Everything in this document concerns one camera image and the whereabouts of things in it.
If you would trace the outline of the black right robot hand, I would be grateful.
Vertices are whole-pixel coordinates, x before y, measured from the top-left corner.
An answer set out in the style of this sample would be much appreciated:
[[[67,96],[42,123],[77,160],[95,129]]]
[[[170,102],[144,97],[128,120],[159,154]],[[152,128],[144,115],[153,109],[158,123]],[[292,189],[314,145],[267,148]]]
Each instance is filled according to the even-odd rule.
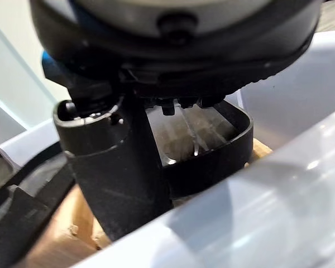
[[[248,161],[253,121],[225,101],[310,47],[322,1],[30,1],[68,169],[116,241]],[[146,111],[213,108],[237,133],[163,165]]]

